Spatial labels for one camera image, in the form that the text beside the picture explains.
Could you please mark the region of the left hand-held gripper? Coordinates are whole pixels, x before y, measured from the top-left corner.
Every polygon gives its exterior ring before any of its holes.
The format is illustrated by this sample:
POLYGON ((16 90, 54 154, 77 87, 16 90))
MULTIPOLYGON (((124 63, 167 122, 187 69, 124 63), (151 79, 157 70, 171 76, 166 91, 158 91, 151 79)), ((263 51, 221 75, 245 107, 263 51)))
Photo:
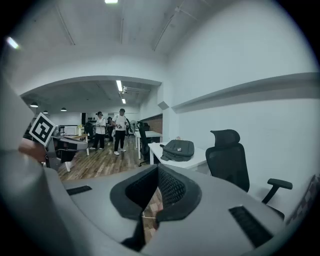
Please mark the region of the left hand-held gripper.
POLYGON ((43 113, 39 113, 29 129, 32 138, 41 143, 45 149, 45 165, 58 170, 61 165, 71 171, 75 154, 88 151, 88 135, 63 135, 59 126, 50 121, 43 113))

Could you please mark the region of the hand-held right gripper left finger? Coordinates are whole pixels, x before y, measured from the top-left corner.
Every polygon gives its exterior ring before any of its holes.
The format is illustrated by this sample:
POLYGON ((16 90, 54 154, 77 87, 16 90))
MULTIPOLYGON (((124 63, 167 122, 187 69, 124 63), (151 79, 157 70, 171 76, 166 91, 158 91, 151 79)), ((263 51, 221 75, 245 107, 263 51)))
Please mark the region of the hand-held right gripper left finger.
POLYGON ((13 223, 45 256, 159 256, 145 241, 138 181, 155 165, 62 182, 17 151, 0 154, 0 200, 13 223))

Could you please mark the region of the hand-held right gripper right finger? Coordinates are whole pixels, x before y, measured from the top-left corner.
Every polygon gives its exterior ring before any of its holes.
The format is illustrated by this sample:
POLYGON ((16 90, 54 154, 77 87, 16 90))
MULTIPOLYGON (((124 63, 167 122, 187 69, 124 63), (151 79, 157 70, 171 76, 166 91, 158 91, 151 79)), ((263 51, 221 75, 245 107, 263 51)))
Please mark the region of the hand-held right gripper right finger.
POLYGON ((230 213, 245 207, 271 235, 285 227, 271 208, 220 178, 173 166, 202 190, 198 206, 183 220, 164 221, 141 253, 147 256, 241 256, 254 249, 230 213))

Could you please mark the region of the dark grey backpack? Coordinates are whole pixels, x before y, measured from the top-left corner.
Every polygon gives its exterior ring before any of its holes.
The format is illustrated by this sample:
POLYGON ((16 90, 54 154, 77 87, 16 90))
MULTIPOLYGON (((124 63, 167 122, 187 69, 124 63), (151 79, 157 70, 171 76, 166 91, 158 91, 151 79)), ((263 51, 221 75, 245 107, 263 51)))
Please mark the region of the dark grey backpack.
POLYGON ((160 147, 162 148, 161 159, 164 161, 187 162, 195 152, 194 143, 188 140, 174 139, 166 145, 161 144, 160 147))

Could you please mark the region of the person's left forearm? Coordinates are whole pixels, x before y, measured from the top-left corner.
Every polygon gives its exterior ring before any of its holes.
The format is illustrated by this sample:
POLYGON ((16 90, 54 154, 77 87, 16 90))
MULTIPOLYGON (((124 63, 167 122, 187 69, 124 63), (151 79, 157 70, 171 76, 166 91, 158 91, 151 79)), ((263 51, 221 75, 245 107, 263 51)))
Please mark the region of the person's left forearm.
POLYGON ((31 156, 40 163, 44 163, 46 161, 46 149, 41 143, 23 138, 18 147, 18 151, 31 156))

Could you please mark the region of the white cabinet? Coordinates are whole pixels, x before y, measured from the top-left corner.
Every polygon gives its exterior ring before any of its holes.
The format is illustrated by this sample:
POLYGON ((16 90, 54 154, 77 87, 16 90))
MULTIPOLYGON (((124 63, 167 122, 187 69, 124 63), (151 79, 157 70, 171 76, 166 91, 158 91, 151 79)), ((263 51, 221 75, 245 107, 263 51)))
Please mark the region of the white cabinet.
POLYGON ((65 136, 77 136, 79 134, 79 128, 77 125, 66 125, 64 127, 65 136))

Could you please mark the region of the black mesh office chair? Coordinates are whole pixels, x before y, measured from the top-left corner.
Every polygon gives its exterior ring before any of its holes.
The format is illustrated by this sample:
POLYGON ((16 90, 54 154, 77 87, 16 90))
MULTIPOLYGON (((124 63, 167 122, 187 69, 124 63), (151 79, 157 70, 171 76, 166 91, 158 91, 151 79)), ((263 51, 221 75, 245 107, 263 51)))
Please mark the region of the black mesh office chair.
POLYGON ((240 135, 232 129, 212 130, 211 133, 215 138, 214 146, 205 151, 211 175, 228 181, 247 193, 250 179, 240 135))

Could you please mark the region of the red white checkered cloth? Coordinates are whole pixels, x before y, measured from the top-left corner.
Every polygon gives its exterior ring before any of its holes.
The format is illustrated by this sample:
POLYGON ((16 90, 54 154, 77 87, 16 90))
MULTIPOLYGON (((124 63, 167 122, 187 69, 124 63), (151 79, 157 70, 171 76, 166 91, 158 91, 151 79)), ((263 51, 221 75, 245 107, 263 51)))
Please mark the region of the red white checkered cloth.
POLYGON ((295 208, 291 216, 286 220, 286 225, 290 225, 297 220, 302 220, 310 211, 319 192, 320 175, 313 175, 297 207, 295 208))

